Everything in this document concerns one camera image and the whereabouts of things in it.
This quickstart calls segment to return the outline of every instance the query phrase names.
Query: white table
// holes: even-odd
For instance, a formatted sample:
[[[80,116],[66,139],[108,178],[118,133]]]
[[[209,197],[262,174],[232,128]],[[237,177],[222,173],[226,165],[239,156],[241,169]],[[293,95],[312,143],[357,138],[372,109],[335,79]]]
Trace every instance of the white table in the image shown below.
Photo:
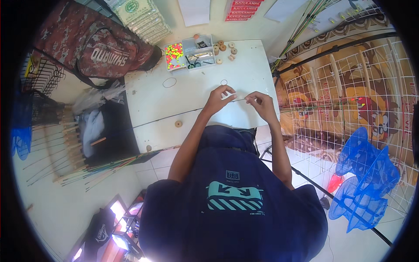
[[[129,114],[141,153],[147,151],[147,145],[155,151],[182,144],[210,92],[224,79],[236,90],[238,97],[216,113],[208,125],[247,129],[266,125],[254,108],[243,100],[253,91],[270,95],[279,117],[276,91],[262,41],[234,43],[238,50],[234,61],[227,58],[231,54],[227,48],[216,56],[223,61],[220,65],[169,73],[165,61],[161,60],[152,72],[125,76]],[[165,88],[163,82],[168,78],[175,78],[176,84]],[[175,127],[177,120],[182,121],[182,127]]]

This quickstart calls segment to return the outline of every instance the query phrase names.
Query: red plastic bag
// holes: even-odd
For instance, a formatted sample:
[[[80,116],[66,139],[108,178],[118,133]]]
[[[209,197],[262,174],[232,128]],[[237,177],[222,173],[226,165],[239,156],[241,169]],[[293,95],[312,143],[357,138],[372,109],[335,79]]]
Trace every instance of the red plastic bag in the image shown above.
[[[340,187],[343,181],[345,181],[345,178],[333,174],[330,179],[329,186],[327,187],[327,192],[333,193],[338,187]]]

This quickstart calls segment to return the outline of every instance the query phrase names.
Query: camouflage rod bag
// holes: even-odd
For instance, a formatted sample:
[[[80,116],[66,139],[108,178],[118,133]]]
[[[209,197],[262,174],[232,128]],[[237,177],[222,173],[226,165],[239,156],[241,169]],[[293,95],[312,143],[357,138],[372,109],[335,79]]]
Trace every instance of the camouflage rod bag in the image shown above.
[[[147,71],[161,50],[110,18],[72,0],[61,0],[35,35],[34,52],[75,74],[81,81],[107,89],[132,71]],[[90,78],[109,79],[96,86]]]

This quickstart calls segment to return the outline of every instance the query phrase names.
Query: white cloth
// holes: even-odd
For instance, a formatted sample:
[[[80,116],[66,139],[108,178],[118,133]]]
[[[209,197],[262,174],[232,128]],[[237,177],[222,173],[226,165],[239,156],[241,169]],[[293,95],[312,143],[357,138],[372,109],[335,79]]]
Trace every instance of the white cloth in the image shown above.
[[[105,129],[102,112],[93,110],[89,114],[85,114],[86,128],[83,134],[83,153],[89,158],[94,154],[93,147],[90,143],[99,138],[101,132]]]

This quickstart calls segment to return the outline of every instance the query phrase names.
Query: hand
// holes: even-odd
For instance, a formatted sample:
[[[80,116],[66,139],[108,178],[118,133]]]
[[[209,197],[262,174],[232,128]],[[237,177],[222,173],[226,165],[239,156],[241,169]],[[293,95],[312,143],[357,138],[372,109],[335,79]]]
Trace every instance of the hand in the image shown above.
[[[246,103],[251,104],[256,109],[259,116],[269,125],[279,123],[272,97],[255,91],[248,94],[244,99],[246,99]]]
[[[232,95],[223,99],[222,94],[228,96],[227,92],[235,93],[234,89],[228,85],[222,85],[212,90],[202,112],[212,116],[213,114],[220,111],[223,107],[225,107],[226,104],[237,98],[237,95]]]

